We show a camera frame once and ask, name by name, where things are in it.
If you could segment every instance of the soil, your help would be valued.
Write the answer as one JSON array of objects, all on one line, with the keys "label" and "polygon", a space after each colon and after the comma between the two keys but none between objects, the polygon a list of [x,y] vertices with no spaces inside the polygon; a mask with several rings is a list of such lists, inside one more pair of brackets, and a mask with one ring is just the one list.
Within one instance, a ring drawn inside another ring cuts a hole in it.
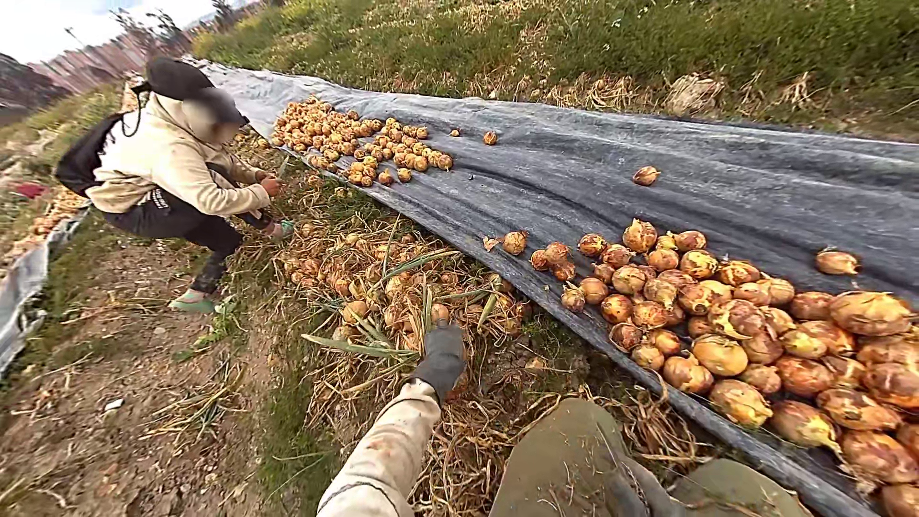
[{"label": "soil", "polygon": [[[257,513],[253,401],[269,383],[268,347],[250,336],[243,346],[189,352],[208,334],[210,316],[165,305],[187,287],[189,276],[177,273],[190,260],[163,242],[130,243],[93,260],[88,303],[71,323],[80,327],[49,361],[68,362],[27,368],[32,380],[3,401],[0,515]],[[238,386],[222,382],[239,372]],[[187,431],[151,436],[179,415],[175,402],[220,387],[229,388],[218,404],[225,410],[207,431],[193,419]]]}]

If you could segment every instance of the gray tarp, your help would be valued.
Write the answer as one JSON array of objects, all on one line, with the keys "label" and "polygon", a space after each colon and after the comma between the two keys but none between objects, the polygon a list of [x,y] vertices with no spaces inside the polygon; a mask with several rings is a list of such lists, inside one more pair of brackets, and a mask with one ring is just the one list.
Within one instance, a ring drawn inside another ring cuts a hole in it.
[{"label": "gray tarp", "polygon": [[[533,250],[554,240],[574,246],[588,232],[616,239],[638,217],[659,230],[700,230],[720,257],[750,259],[802,291],[855,287],[853,279],[823,275],[812,266],[815,252],[839,247],[862,258],[863,271],[855,278],[859,288],[919,300],[913,270],[919,255],[919,145],[480,98],[376,93],[315,77],[208,63],[203,69],[263,135],[270,134],[288,102],[311,93],[362,117],[427,126],[427,142],[452,155],[455,168],[432,169],[411,183],[377,184],[365,192],[499,272],[658,393],[657,378],[609,344],[597,312],[576,315],[562,308],[560,283],[529,266]],[[460,129],[460,138],[448,136],[453,128]],[[498,145],[482,143],[486,131],[498,133]],[[664,172],[650,188],[630,181],[646,165]],[[483,236],[518,228],[530,232],[519,257],[482,247]],[[576,252],[574,258],[586,275],[589,261]],[[872,514],[864,501],[856,503],[852,486],[828,457],[744,431],[716,415],[704,399],[673,389],[669,396],[682,414],[797,490],[816,511]]]}]

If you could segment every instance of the green pants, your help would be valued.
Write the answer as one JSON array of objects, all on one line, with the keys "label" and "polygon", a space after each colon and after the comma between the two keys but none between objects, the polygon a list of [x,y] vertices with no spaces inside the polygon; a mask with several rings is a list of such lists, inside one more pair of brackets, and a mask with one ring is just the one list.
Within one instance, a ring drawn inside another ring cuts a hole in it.
[{"label": "green pants", "polygon": [[[563,400],[511,452],[490,517],[624,517],[612,516],[605,500],[610,449],[625,450],[612,415],[586,400]],[[742,517],[738,508],[764,517],[808,515],[776,482],[730,460],[696,469],[672,495],[689,517]]]}]

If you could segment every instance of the sky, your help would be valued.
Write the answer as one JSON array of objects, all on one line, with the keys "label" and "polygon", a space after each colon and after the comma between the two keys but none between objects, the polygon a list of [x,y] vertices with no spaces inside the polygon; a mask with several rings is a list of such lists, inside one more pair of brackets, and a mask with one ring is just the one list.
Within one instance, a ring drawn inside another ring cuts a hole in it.
[{"label": "sky", "polygon": [[161,8],[179,27],[213,11],[210,0],[0,0],[0,52],[34,63],[80,48],[66,28],[87,45],[103,43],[120,33],[108,12],[120,7],[144,23]]}]

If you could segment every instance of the black cap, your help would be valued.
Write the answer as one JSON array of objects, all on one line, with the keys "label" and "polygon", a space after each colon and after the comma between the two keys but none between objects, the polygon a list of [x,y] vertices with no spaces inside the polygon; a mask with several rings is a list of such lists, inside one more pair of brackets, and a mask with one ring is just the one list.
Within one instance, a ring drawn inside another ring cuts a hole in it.
[{"label": "black cap", "polygon": [[214,87],[210,79],[191,64],[167,57],[153,58],[147,63],[147,82],[156,95],[194,100],[207,106],[217,122],[249,123],[236,108],[233,98]]}]

